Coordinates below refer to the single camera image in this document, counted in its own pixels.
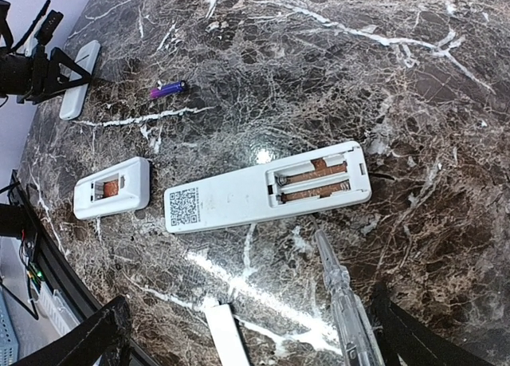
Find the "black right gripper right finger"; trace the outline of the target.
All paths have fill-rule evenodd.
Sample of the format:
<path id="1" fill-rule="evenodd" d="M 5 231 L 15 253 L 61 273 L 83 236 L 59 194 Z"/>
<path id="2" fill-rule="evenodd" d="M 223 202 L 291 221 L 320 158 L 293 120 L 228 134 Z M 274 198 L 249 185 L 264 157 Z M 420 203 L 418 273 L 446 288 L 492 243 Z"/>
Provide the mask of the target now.
<path id="1" fill-rule="evenodd" d="M 386 284 L 375 284 L 371 318 L 379 327 L 375 338 L 386 365 L 488 365 L 479 356 L 433 333 L 395 304 Z"/>

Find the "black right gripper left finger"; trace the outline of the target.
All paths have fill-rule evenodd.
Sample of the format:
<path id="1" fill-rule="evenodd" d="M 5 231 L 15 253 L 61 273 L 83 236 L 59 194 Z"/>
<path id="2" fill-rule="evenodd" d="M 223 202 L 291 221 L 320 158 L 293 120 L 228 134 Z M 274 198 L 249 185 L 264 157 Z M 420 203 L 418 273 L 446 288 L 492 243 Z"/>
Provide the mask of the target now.
<path id="1" fill-rule="evenodd" d="M 132 319 L 125 297 L 117 296 L 75 329 L 19 360 L 17 365 L 128 365 Z"/>

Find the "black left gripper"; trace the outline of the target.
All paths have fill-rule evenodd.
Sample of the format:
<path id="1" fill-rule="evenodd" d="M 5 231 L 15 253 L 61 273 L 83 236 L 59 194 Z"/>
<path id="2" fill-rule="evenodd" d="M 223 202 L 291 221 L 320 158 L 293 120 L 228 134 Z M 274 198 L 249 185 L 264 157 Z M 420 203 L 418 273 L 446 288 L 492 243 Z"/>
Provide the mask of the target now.
<path id="1" fill-rule="evenodd" d="M 89 71 L 57 47 L 52 49 L 48 59 L 45 47 L 36 46 L 30 56 L 22 57 L 22 68 L 24 86 L 16 97 L 18 104 L 40 104 L 92 81 Z"/>

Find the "white remote back side up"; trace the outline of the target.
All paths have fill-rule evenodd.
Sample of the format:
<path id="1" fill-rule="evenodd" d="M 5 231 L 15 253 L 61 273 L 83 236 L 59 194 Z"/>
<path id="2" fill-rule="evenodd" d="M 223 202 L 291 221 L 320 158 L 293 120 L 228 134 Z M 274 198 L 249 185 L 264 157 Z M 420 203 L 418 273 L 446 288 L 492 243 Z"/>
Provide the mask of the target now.
<path id="1" fill-rule="evenodd" d="M 73 86 L 65 91 L 61 103 L 60 118 L 62 120 L 74 120 L 81 114 L 100 47 L 101 44 L 97 40 L 92 40 L 79 50 L 75 63 L 81 71 L 72 69 L 69 79 Z"/>

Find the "clear handled screwdriver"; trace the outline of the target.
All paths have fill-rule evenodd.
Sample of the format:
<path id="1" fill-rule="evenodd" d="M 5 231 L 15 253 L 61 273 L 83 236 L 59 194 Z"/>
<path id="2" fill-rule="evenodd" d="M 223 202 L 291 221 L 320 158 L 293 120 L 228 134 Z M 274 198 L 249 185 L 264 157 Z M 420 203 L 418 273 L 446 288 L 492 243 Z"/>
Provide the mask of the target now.
<path id="1" fill-rule="evenodd" d="M 347 267 L 339 262 L 327 235 L 312 219 L 314 237 L 324 267 L 324 285 L 331 294 L 331 314 L 339 335 L 340 348 L 346 365 L 383 365 L 366 310 L 350 286 Z"/>

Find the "white battery cover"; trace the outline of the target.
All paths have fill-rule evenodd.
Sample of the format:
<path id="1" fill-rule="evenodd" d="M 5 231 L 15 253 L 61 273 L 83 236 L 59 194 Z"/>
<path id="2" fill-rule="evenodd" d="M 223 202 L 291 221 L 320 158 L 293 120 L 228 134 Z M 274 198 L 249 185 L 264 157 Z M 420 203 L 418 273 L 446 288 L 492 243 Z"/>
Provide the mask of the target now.
<path id="1" fill-rule="evenodd" d="M 222 366 L 250 366 L 229 305 L 204 308 L 206 321 Z"/>

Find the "white remote with buttons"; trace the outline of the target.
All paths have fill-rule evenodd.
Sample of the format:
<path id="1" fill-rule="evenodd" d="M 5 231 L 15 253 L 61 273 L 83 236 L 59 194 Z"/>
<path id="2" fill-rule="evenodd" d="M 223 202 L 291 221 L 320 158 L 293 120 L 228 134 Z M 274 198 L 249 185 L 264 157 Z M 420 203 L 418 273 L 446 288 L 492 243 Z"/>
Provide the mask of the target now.
<path id="1" fill-rule="evenodd" d="M 94 219 L 145 208 L 151 197 L 151 166 L 136 156 L 80 179 L 74 187 L 73 213 Z"/>

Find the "slim white remote with QR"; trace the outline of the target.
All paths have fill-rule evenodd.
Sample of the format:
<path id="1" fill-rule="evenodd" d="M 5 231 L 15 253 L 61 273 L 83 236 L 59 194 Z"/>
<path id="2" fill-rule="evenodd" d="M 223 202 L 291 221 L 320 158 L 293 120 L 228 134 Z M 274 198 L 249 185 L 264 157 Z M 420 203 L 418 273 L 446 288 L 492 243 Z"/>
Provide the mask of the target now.
<path id="1" fill-rule="evenodd" d="M 363 149 L 347 141 L 168 188 L 165 226 L 187 234 L 268 222 L 365 203 L 371 194 Z"/>

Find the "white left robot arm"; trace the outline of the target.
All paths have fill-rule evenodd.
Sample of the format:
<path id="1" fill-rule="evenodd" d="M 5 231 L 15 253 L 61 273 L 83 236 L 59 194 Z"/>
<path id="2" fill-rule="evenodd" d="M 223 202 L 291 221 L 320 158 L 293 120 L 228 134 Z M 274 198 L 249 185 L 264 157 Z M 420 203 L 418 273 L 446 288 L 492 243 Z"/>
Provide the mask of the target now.
<path id="1" fill-rule="evenodd" d="M 85 68 L 71 59 L 62 49 L 45 51 L 53 33 L 64 15 L 49 10 L 51 1 L 45 2 L 33 23 L 18 43 L 7 22 L 11 3 L 1 1 L 1 97 L 17 97 L 17 102 L 34 105 L 65 94 L 66 91 L 88 85 L 92 81 L 92 68 Z"/>

